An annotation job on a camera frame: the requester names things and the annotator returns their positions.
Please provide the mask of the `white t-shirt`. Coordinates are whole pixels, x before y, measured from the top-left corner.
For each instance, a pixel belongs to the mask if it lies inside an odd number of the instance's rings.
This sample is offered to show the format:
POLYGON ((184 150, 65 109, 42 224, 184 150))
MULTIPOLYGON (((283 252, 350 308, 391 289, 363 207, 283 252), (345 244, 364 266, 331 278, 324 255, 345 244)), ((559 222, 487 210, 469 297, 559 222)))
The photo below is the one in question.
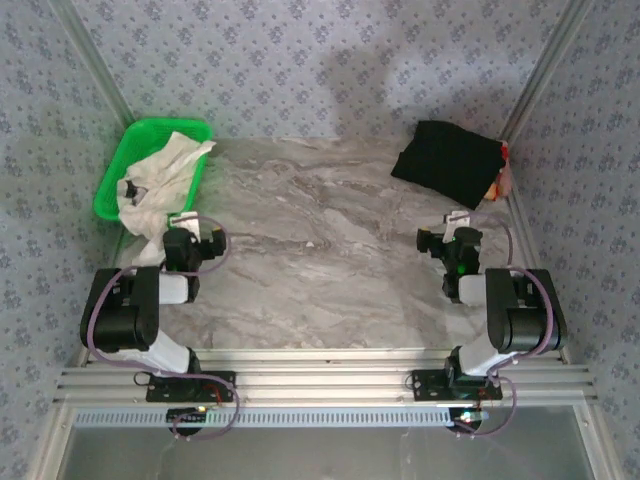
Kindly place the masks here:
POLYGON ((162 237, 169 218, 185 210, 198 162, 215 145, 173 132, 162 149, 128 167, 117 182, 119 220, 129 233, 147 240, 134 265, 156 266, 165 260, 162 237))

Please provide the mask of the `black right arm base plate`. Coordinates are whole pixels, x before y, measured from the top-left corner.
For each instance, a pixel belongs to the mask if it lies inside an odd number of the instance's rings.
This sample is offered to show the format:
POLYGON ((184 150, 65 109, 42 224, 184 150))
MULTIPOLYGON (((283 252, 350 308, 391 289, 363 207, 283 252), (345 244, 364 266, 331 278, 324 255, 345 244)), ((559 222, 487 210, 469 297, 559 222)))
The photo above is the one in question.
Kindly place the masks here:
POLYGON ((503 393, 487 377, 447 373, 439 370, 414 370, 411 373, 415 401, 502 400, 503 393))

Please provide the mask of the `aluminium rail frame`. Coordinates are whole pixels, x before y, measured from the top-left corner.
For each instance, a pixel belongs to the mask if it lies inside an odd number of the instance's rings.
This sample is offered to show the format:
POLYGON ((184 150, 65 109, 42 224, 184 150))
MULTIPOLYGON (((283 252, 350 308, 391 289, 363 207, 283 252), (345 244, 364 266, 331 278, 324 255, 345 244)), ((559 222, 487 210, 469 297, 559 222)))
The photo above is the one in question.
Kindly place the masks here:
MULTIPOLYGON (((232 370, 247 407, 407 406, 409 374, 443 366, 447 351, 424 348, 206 350, 197 355, 206 370, 232 370)), ((568 406, 597 399, 584 365, 551 352, 506 368, 521 406, 568 406)), ((76 406, 139 406, 145 388, 134 373, 92 357, 62 372, 55 402, 76 406)))

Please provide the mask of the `green plastic basket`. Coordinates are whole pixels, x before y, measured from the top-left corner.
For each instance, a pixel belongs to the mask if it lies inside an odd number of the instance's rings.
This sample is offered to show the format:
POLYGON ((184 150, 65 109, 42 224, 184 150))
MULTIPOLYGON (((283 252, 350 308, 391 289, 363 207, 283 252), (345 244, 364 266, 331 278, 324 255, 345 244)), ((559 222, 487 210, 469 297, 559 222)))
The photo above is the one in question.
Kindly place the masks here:
POLYGON ((192 118, 147 117, 131 124, 115 151, 93 201, 95 214, 106 221, 119 222, 117 183, 127 169, 161 150, 174 132, 197 142, 212 140, 214 131, 203 120, 192 118))

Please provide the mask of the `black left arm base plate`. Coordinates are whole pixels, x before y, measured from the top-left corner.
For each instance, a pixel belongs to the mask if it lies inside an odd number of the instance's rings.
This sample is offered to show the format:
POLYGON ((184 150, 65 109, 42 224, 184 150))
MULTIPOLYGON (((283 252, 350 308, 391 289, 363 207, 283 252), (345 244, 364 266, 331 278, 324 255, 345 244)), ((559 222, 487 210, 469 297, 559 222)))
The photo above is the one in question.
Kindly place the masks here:
POLYGON ((150 403, 230 403, 233 401, 233 396, 225 385, 210 379, 190 380, 151 376, 147 385, 146 401, 150 403))

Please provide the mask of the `red yellow patterned t-shirt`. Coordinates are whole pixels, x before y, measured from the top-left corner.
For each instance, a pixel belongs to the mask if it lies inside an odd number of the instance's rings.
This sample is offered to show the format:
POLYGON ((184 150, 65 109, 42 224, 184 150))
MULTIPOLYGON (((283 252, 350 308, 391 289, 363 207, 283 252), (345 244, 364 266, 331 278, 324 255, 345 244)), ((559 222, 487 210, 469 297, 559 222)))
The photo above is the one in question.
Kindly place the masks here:
POLYGON ((505 166, 500 170, 495 181, 484 195, 485 200, 497 201, 499 198, 506 198, 512 189, 512 172, 510 167, 509 145, 506 141, 501 141, 501 154, 505 161, 505 166))

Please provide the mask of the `controller board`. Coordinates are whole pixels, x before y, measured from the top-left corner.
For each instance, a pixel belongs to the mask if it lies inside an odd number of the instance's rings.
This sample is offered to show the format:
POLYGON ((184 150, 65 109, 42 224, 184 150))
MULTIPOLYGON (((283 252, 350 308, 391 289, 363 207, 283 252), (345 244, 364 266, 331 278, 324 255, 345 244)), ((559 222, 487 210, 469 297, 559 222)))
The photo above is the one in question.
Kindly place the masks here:
POLYGON ((449 416, 452 424, 448 429, 460 434, 474 434, 489 419, 487 412, 473 408, 450 408, 449 416))
POLYGON ((170 408, 165 415, 167 424, 204 424, 207 420, 207 410, 198 407, 170 408))

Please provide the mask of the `right controller board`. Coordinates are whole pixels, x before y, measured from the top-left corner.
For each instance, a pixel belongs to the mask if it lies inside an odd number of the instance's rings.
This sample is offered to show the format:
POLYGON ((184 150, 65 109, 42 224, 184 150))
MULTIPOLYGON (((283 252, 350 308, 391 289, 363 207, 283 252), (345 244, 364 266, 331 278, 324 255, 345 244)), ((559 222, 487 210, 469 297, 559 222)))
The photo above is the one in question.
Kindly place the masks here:
POLYGON ((448 429, 460 434, 474 434, 489 419, 487 412, 473 408, 450 408, 449 416, 452 424, 448 429))

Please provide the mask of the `aluminium frame post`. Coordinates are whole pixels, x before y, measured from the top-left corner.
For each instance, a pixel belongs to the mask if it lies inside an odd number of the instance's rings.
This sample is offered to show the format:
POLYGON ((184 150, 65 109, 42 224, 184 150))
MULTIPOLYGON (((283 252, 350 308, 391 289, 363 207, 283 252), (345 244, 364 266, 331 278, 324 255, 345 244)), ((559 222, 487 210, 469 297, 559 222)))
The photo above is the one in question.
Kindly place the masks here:
POLYGON ((135 115, 120 91, 114 76, 102 58, 72 0, 47 1, 80 59, 88 69, 103 100, 114 114, 120 128, 126 130, 136 121, 135 115))
POLYGON ((544 49, 501 133, 503 140, 514 146, 516 139, 549 84, 554 71, 571 46, 595 0, 567 0, 544 49))

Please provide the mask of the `left controller board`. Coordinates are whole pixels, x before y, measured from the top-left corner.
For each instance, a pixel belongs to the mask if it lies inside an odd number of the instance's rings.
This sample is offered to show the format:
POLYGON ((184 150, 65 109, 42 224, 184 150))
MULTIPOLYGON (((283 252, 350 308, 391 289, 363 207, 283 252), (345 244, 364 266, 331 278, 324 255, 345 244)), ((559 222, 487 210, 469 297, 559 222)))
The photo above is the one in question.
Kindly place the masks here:
POLYGON ((170 408, 165 415, 167 424, 204 424, 207 420, 207 410, 198 407, 170 408))

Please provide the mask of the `grey lower metal panel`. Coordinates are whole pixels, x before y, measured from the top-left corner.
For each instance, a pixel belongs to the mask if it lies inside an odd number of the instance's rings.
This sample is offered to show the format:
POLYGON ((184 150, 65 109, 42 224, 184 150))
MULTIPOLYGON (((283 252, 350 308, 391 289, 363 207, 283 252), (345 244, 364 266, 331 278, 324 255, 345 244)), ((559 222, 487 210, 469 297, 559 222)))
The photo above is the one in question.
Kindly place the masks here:
POLYGON ((494 436, 445 427, 78 428, 63 410, 28 480, 626 480, 584 406, 524 407, 494 436))

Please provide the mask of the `black folded t-shirt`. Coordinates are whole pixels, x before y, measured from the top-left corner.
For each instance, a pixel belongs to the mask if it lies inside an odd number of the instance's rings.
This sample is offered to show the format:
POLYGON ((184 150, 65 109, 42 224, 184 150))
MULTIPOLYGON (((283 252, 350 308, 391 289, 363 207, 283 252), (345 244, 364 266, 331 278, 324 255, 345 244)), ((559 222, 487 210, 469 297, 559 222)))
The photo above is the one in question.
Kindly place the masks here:
POLYGON ((391 176, 474 210, 507 164, 507 147, 450 122, 421 120, 391 176))

